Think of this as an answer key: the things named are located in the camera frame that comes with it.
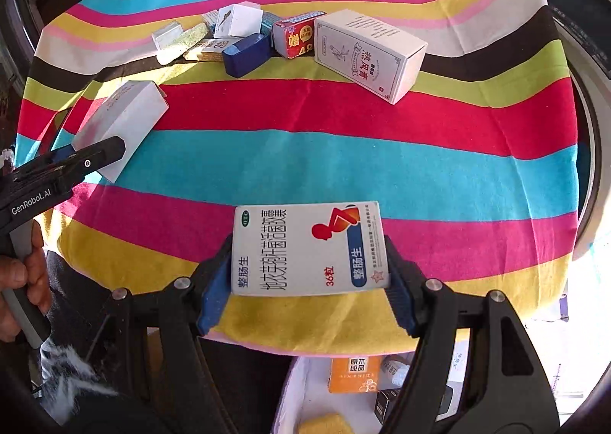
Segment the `person's left hand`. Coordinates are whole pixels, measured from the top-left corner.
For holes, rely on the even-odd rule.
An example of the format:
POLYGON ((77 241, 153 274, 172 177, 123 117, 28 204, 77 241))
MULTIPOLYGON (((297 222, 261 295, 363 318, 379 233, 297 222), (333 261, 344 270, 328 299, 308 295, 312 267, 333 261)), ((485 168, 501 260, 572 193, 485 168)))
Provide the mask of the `person's left hand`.
POLYGON ((1 290, 23 289, 36 316, 47 318, 52 306, 52 292, 48 280, 47 261, 45 260, 44 239, 36 220, 29 227, 30 253, 20 260, 9 256, 5 241, 1 242, 1 290))

